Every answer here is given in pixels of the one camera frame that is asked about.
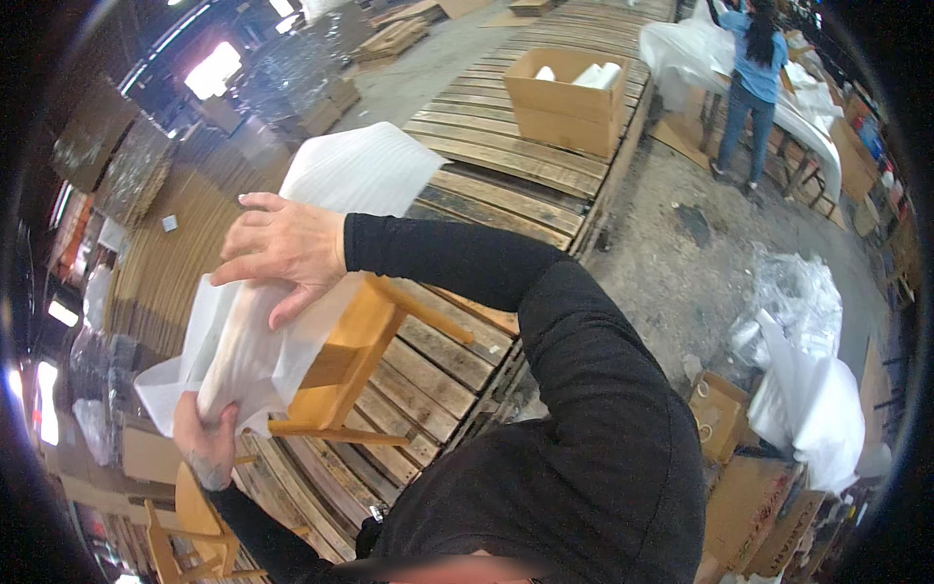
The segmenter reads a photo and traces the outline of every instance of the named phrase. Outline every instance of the sneaker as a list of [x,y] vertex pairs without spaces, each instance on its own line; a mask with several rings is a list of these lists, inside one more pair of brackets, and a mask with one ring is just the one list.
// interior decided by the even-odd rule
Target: sneaker
[[720,167],[716,165],[714,159],[710,159],[710,176],[714,178],[717,182],[726,182],[727,173],[726,171],[720,170]]

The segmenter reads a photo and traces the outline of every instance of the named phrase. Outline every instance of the left hand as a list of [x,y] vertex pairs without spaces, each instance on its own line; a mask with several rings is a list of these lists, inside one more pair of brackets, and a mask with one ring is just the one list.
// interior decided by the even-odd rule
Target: left hand
[[234,430],[240,413],[238,404],[220,412],[220,425],[208,430],[198,418],[197,392],[184,392],[175,411],[173,440],[191,470],[209,491],[223,491],[231,484],[234,470]]

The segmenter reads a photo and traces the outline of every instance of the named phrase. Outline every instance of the right hand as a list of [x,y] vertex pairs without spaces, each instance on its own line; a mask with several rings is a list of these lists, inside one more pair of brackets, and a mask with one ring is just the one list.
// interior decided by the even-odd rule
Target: right hand
[[347,274],[345,215],[271,192],[241,195],[240,203],[265,210],[247,211],[233,223],[220,251],[226,264],[211,275],[211,284],[255,278],[295,282],[295,290],[269,315],[269,327],[276,330]]

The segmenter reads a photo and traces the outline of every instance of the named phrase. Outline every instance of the woman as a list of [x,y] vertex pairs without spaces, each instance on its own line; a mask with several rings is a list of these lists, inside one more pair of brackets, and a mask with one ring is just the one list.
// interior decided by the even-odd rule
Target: woman
[[[347,272],[441,286],[518,313],[523,349],[551,412],[550,420],[483,434],[426,468],[375,541],[358,538],[359,557],[518,557],[553,565],[546,582],[694,578],[706,498],[696,423],[587,270],[546,244],[480,225],[344,216],[268,192],[242,203],[265,210],[233,225],[221,254],[229,261],[211,281],[295,282],[296,293],[273,310],[276,326]],[[175,441],[221,516],[278,584],[347,581],[230,487],[235,419],[229,406],[220,429],[206,430],[193,393],[176,411]],[[516,579],[502,573],[475,581]]]
[[727,128],[720,141],[716,160],[710,170],[716,180],[722,180],[729,168],[729,159],[736,148],[749,110],[753,113],[753,163],[743,194],[753,197],[762,176],[766,147],[778,101],[779,75],[788,63],[788,45],[775,24],[774,0],[752,0],[746,10],[745,0],[740,11],[717,14],[713,0],[707,0],[714,23],[733,33],[736,41],[736,63],[729,87]]

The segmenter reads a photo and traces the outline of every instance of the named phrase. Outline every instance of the white foam sheet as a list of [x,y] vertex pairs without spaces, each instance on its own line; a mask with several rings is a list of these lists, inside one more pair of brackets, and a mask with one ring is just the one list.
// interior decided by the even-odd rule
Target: white foam sheet
[[[306,141],[279,195],[341,213],[401,217],[445,162],[392,124],[380,122]],[[159,431],[171,437],[178,398],[198,392],[205,423],[217,422],[221,410],[237,402],[237,432],[250,428],[269,435],[268,414],[286,411],[362,280],[360,273],[348,274],[296,320],[273,332],[269,315],[291,284],[232,282],[215,288],[204,275],[182,354],[134,382]]]
[[[726,10],[720,0],[714,2],[718,12]],[[639,58],[652,71],[665,107],[674,111],[684,111],[692,85],[726,95],[729,84],[717,74],[729,76],[735,55],[733,34],[714,24],[706,2],[695,4],[691,18],[677,24],[653,22],[643,26],[639,34]],[[807,103],[816,101],[809,96]],[[827,184],[825,195],[839,201],[840,154],[825,134],[827,121],[816,116],[811,107],[800,107],[797,98],[780,86],[775,123],[814,149]]]
[[866,437],[856,378],[835,357],[816,359],[792,347],[764,310],[757,321],[771,366],[749,405],[749,426],[807,463],[809,489],[839,495],[856,482]]

